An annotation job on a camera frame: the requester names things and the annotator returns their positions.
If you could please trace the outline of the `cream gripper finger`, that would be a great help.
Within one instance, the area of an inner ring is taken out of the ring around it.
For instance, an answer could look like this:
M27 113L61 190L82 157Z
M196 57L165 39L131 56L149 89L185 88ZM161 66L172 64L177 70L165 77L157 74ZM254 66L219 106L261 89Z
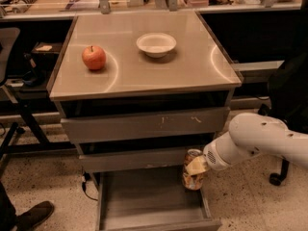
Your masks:
M201 174L210 169L204 155L195 157L186 165L186 171L189 175Z

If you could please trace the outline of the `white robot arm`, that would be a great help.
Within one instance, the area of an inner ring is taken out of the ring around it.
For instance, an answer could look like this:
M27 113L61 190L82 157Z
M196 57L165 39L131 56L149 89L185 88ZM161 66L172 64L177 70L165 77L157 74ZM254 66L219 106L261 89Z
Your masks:
M228 131L208 143L185 166L189 175L225 170L245 160L269 154L308 167L308 135L292 131L281 120L254 113L236 115Z

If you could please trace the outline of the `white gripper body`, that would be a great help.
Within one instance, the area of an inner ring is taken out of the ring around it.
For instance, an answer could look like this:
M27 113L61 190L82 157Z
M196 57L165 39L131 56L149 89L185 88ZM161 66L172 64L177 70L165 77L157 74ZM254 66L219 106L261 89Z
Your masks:
M215 141L211 141L204 147L203 154L205 156L208 166L213 170L220 171L231 167L230 164L225 162L219 156Z

